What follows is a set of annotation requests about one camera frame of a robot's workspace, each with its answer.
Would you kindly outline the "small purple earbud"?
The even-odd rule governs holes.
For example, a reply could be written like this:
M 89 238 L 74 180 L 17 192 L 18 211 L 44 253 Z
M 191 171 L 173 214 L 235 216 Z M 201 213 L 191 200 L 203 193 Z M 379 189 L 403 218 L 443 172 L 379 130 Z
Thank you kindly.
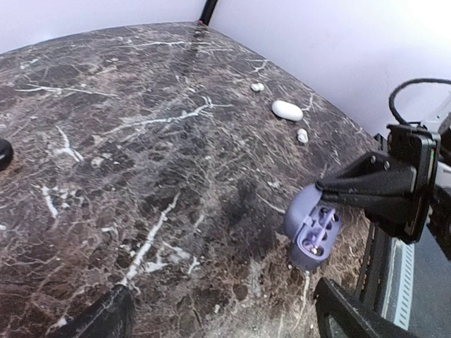
M 306 248 L 315 256 L 327 256 L 340 229 L 340 219 L 334 208 L 321 207 L 314 218 L 314 229 L 306 239 Z

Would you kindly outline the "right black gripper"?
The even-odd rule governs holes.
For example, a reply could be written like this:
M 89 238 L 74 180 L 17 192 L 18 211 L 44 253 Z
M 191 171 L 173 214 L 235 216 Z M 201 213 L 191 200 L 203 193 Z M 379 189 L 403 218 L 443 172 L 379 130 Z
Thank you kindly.
M 389 125 L 388 154 L 370 151 L 316 181 L 322 200 L 364 210 L 391 237 L 419 241 L 425 223 L 447 244 L 450 223 L 450 132 Z

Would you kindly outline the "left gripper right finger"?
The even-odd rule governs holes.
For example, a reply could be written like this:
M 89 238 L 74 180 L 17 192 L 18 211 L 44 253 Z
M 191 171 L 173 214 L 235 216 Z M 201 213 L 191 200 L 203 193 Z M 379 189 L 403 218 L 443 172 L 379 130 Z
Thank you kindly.
M 413 337 L 414 335 L 365 308 L 338 283 L 322 277 L 314 291 L 321 337 Z

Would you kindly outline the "white charging case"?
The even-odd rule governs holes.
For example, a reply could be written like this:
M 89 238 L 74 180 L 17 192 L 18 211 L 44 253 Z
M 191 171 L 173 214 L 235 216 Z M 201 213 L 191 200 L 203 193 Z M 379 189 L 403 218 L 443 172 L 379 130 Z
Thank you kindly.
M 271 105 L 272 112 L 279 118 L 299 122 L 303 119 L 304 114 L 301 108 L 282 100 L 276 100 Z

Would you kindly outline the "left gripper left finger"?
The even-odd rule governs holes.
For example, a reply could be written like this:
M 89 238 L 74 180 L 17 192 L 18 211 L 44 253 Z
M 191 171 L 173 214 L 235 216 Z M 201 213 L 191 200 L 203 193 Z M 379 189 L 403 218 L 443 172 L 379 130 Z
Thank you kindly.
M 56 330 L 56 337 L 131 337 L 135 302 L 130 290 L 117 284 L 74 320 Z

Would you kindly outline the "black earbud charging case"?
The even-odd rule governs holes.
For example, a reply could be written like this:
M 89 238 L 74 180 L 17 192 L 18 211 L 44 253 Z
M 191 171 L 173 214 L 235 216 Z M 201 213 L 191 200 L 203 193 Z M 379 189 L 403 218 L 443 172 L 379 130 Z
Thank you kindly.
M 11 143 L 5 139 L 0 139 L 0 171 L 4 171 L 9 167 L 13 160 L 13 155 Z

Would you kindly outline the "purple charging case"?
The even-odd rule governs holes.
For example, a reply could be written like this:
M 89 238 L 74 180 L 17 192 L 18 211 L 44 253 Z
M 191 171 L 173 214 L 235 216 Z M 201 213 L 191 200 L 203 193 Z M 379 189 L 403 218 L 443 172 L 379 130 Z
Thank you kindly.
M 319 208 L 329 207 L 320 204 L 322 191 L 311 184 L 305 187 L 291 202 L 285 212 L 284 230 L 290 240 L 290 262 L 296 268 L 303 271 L 317 269 L 329 256 L 315 256 L 305 246 L 307 235 L 314 229 L 314 218 L 318 215 Z

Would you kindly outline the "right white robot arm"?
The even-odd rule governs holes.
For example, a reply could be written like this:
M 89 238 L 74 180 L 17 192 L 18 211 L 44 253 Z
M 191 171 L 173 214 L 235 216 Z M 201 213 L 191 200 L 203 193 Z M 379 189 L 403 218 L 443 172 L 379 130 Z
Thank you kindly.
M 323 201 L 361 208 L 406 244 L 419 241 L 434 208 L 450 200 L 450 105 L 419 126 L 389 125 L 387 151 L 371 151 L 316 182 Z

